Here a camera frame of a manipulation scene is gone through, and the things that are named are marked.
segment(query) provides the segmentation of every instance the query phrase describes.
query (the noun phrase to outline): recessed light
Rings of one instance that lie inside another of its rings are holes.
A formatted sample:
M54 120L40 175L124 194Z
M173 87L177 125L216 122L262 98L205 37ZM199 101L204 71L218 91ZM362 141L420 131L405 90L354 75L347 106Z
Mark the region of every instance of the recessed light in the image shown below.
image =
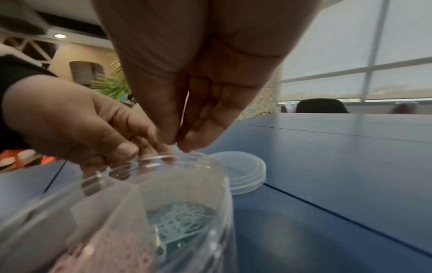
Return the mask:
M64 39L64 38L66 38L66 35L57 33L57 34L54 34L54 37L59 38L59 39Z

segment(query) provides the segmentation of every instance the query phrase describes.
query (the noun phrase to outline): clear plastic jar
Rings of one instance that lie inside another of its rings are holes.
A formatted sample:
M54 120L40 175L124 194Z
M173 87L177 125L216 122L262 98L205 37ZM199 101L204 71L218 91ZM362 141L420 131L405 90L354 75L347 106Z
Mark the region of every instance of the clear plastic jar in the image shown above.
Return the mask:
M108 168L0 226L0 273L237 273L232 197L211 157Z

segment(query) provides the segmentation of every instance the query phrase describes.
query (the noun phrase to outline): black sleeve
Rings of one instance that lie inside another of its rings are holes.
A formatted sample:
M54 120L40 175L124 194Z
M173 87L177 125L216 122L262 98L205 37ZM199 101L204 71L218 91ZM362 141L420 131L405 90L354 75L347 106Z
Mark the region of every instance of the black sleeve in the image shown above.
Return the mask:
M45 68L26 62L14 55L0 56L0 152L30 148L19 134L6 126L3 120L3 96L14 83L34 75L55 76Z

